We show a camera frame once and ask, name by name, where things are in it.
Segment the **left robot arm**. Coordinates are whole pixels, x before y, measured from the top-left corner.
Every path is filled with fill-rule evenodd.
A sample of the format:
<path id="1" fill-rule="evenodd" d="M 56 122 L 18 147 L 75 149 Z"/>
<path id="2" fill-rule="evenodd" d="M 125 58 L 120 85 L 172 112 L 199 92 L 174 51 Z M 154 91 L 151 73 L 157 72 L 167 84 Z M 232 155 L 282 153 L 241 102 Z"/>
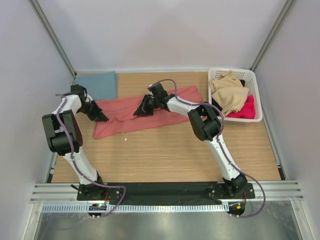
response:
<path id="1" fill-rule="evenodd" d="M 98 171 L 90 164 L 83 150 L 83 136 L 76 114 L 87 115 L 92 122 L 109 121 L 87 89 L 79 84 L 70 87 L 70 92 L 61 94 L 57 109 L 42 117 L 46 141 L 51 152 L 63 157 L 79 179 L 78 201 L 102 200 L 107 189 Z"/>

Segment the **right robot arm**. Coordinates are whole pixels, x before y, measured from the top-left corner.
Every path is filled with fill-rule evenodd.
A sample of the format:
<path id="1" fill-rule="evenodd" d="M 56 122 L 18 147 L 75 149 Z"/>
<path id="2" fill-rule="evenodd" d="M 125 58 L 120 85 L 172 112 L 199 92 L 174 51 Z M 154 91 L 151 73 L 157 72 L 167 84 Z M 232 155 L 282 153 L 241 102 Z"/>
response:
<path id="1" fill-rule="evenodd" d="M 248 180 L 224 142 L 224 124 L 217 116 L 218 111 L 207 102 L 195 103 L 180 98 L 176 93 L 168 94 L 159 82 L 150 85 L 148 90 L 149 94 L 144 95 L 133 115 L 151 116 L 156 109 L 161 109 L 188 117 L 194 135 L 208 145 L 218 162 L 226 194 L 231 198 L 243 195 Z"/>

